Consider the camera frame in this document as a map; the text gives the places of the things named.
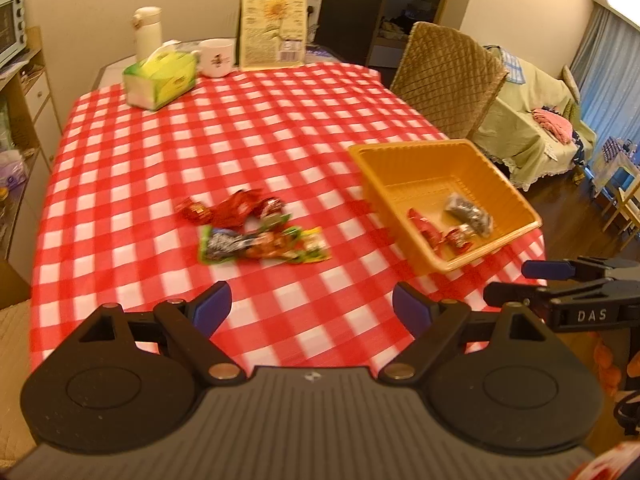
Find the right hand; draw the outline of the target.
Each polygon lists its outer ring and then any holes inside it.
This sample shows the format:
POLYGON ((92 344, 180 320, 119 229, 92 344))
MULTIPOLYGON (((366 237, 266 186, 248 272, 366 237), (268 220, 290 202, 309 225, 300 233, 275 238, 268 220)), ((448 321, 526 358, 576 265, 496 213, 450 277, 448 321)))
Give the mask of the right hand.
MULTIPOLYGON (((597 376, 604 392, 614 398, 620 391, 620 383, 623 373, 614 364, 613 352, 604 343, 600 335, 597 336, 597 343, 593 349, 593 362, 597 369, 597 376)), ((640 376, 640 353, 637 352, 629 361, 626 367, 627 378, 638 378, 640 376)))

